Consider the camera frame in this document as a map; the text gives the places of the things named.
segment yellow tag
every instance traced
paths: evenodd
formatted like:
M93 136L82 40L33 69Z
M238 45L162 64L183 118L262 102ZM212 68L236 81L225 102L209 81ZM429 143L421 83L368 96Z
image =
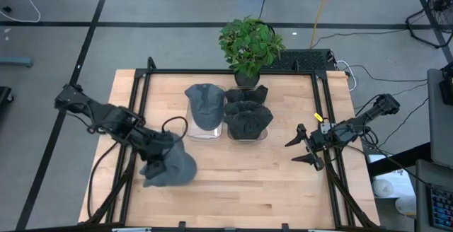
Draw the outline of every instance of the yellow tag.
M320 115L318 115L318 113L315 113L315 114L314 114L314 117L315 117L316 119L318 119L319 122L323 122L323 118L322 118Z

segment black pot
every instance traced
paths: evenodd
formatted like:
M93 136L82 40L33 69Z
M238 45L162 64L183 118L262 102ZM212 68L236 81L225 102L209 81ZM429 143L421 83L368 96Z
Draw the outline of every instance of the black pot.
M234 80L239 87L255 87L260 81L260 74L249 78L246 74L237 72L234 74Z

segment clear plastic container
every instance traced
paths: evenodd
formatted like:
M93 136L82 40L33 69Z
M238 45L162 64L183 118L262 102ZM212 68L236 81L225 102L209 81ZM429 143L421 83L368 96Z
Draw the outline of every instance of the clear plastic container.
M213 130L204 130L201 129L192 116L192 110L190 109L190 102L188 102L187 113L185 118L188 122L189 128L187 130L187 136L193 141L207 141L207 142L217 142L220 140L220 136L222 135L222 128L223 128L223 118L222 122L220 122L219 126Z
M231 87L229 90L242 90L242 91L254 91L256 90L257 87L239 87L239 86L234 86L234 87ZM228 133L228 137L231 139L231 140L234 140L234 141L237 141L237 142L241 142L241 143L250 143L250 142L255 142L255 141L260 141L260 140L264 140L266 137L268 137L268 130L267 129L264 129L260 136L257 138L257 139L235 139L233 138L233 136L231 135L229 129L227 130L227 133Z

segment wooden table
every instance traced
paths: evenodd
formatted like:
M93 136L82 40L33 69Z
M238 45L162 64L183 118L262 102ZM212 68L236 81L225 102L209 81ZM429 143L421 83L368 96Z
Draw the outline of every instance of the wooden table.
M109 103L127 107L133 76L134 70L116 72ZM353 117L344 72L328 72L328 82L337 122ZM160 129L168 118L185 116L188 99L184 90L194 83L214 83L227 89L236 85L234 77L226 74L152 74L145 112L147 127ZM335 228L326 172L316 172L313 166L291 161L306 154L304 144L284 147L295 137L299 123L305 124L307 132L317 127L311 78L262 75L259 84L269 88L265 106L274 115L268 137L252 144L239 144L228 138L224 127L217 143L184 138L186 151L198 167L195 179L185 187L143 188L144 178L138 170L144 163L137 158L127 226L177 227L179 221L186 221L187 227L198 228L281 228L282 223L290 228ZM326 116L320 81L319 86ZM138 104L139 100L134 111L138 111ZM168 128L179 133L182 123L172 122ZM109 136L100 136L94 161L112 144ZM352 146L362 148L360 141ZM110 153L96 171L92 211L111 189L118 150ZM343 160L351 195L368 217L379 224L364 156L357 150L345 149ZM343 198L337 195L341 218L346 224ZM119 217L121 201L120 193L114 221ZM86 198L79 220L87 220Z

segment gray floor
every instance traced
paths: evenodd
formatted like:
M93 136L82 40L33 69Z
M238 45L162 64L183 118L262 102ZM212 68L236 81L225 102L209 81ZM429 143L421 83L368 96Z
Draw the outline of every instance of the gray floor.
M33 1L44 21L90 21L98 3L98 0ZM100 21L224 22L245 16L258 17L262 1L107 0ZM27 0L0 2L13 7L13 17L35 18ZM266 0L263 19L313 23L320 2ZM403 23L406 16L419 9L419 0L328 0L320 22ZM425 18L418 21L427 22ZM0 27L2 56L30 56L35 61L30 69L0 66L0 86L10 86L16 94L0 127L0 231L16 227L57 116L53 98L69 81L87 30L85 27ZM309 46L311 29L276 31L283 35L288 48ZM360 31L382 30L318 29L316 33L321 37ZM418 30L417 34L435 40L431 30ZM159 68L226 68L217 44L218 36L219 28L96 28L79 83L88 95L106 102L115 70L145 66L148 56L154 58ZM333 37L320 41L316 48L330 48L337 59L364 65L374 76L387 79L425 79L428 69L447 63L441 50L417 42L408 31ZM360 68L353 71L359 79L358 87L351 93L357 106L378 93L395 93L417 85L376 82ZM379 118L372 124L379 138L383 141L426 97L426 87L398 95L400 113ZM427 108L417 111L382 148L398 153L425 143L429 139ZM77 222L96 142L97 137L87 134L74 118L65 119L28 228ZM383 225L413 230L413 222L408 218L398 215L390 218L396 212L392 202L377 203Z

